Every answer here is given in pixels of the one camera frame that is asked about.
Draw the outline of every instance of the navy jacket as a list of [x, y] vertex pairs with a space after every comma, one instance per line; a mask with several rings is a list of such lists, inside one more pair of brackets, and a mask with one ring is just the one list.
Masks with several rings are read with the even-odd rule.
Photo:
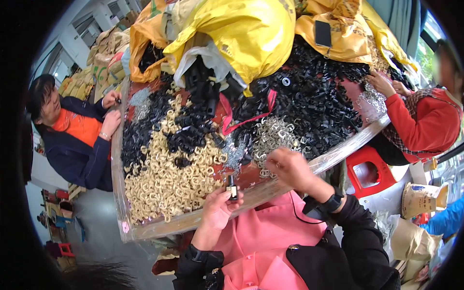
[[[60, 97], [60, 104], [63, 109], [100, 122], [107, 111], [101, 101], [90, 104], [74, 97]], [[42, 133], [42, 139], [50, 165], [66, 181], [87, 189], [113, 191], [109, 141], [98, 137], [92, 148], [68, 133], [48, 130]]]

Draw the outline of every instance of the hand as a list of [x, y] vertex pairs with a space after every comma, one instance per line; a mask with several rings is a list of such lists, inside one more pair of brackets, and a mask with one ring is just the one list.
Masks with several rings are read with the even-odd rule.
[[106, 96], [103, 97], [102, 106], [104, 109], [108, 109], [112, 105], [116, 105], [116, 100], [121, 100], [121, 93], [116, 93], [114, 90], [111, 90]]
[[121, 112], [120, 111], [114, 110], [106, 114], [100, 133], [105, 133], [108, 136], [108, 138], [105, 137], [103, 134], [100, 134], [100, 137], [109, 141], [110, 137], [113, 136], [114, 132], [116, 131], [116, 128], [119, 126], [120, 123], [121, 123]]
[[371, 85], [374, 86], [375, 90], [385, 97], [391, 97], [396, 94], [395, 89], [390, 84], [388, 79], [378, 74], [376, 71], [372, 71], [371, 76], [367, 76], [367, 78], [369, 79]]
[[238, 200], [230, 201], [230, 191], [219, 188], [206, 196], [201, 222], [208, 229], [222, 231], [233, 211], [243, 204], [243, 192], [238, 192]]
[[402, 82], [393, 81], [392, 86], [395, 89], [395, 92], [397, 92], [400, 95], [403, 95], [405, 97], [410, 97], [412, 95], [411, 91], [408, 90]]
[[266, 167], [277, 174], [279, 181], [297, 191], [307, 193], [324, 203], [335, 193], [335, 189], [314, 175], [301, 153], [279, 147], [267, 155]]

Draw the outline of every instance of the black jacket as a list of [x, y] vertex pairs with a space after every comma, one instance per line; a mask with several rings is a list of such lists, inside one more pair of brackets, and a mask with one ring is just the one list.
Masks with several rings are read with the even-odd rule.
[[[287, 249], [287, 259], [308, 288], [400, 289], [400, 275], [390, 267], [382, 247], [382, 234], [375, 229], [371, 213], [354, 196], [348, 195], [344, 208], [333, 218], [344, 231], [341, 247], [328, 227], [316, 246], [298, 245], [297, 249]], [[210, 273], [221, 268], [223, 261], [222, 252], [212, 251], [205, 263], [194, 262], [187, 248], [179, 260], [174, 289], [222, 289], [222, 272], [214, 276]], [[217, 280], [215, 287], [207, 286], [211, 285], [211, 279]]]
[[[102, 101], [90, 104], [74, 97], [60, 97], [60, 104], [63, 109], [100, 122], [108, 111], [103, 108]], [[87, 189], [113, 191], [111, 162], [108, 160], [109, 141], [97, 137], [91, 147], [66, 132], [48, 130], [41, 137], [48, 162], [67, 182]]]

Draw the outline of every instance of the checkered apron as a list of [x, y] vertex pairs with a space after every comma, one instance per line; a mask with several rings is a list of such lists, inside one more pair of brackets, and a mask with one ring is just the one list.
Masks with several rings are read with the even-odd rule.
[[[425, 97], [432, 97], [434, 99], [437, 99], [437, 100], [440, 100], [440, 101], [443, 101], [443, 102], [447, 102], [448, 104], [450, 104], [451, 106], [453, 106], [454, 108], [456, 108], [456, 110], [458, 110], [458, 114], [459, 114], [459, 125], [461, 124], [461, 108], [458, 107], [455, 103], [453, 102], [448, 102], [446, 100], [443, 100], [443, 99], [440, 99], [440, 98], [437, 98], [436, 96], [434, 96], [434, 93], [433, 93], [433, 90], [440, 90], [440, 89], [422, 89], [422, 90], [418, 90], [417, 92], [415, 92], [412, 96], [408, 97], [404, 102], [405, 102], [405, 106], [406, 106], [406, 109], [409, 111], [409, 114], [411, 115], [411, 117], [417, 121], [417, 103], [425, 98]], [[403, 143], [403, 140], [400, 138], [400, 136], [398, 135], [398, 132], [396, 131], [395, 127], [393, 126], [393, 124], [389, 124], [385, 129], [382, 130], [382, 134], [391, 142], [393, 143], [399, 150], [401, 150], [402, 152], [404, 153], [407, 153], [407, 154], [410, 154], [410, 155], [414, 155], [417, 157], [417, 159], [421, 159], [417, 156], [418, 153], [431, 153], [431, 154], [439, 154], [441, 152], [431, 152], [431, 151], [411, 151], [409, 150]]]

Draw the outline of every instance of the black watch strap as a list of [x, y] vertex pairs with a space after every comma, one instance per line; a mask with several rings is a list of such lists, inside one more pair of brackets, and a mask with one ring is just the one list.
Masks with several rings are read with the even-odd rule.
[[333, 194], [328, 201], [322, 204], [327, 213], [333, 213], [337, 210], [337, 208], [342, 204], [342, 198], [344, 197], [344, 194], [338, 187], [332, 187], [335, 189], [335, 194]]
[[208, 251], [200, 251], [194, 247], [194, 245], [189, 244], [188, 249], [192, 255], [190, 258], [194, 262], [205, 262], [208, 257]]

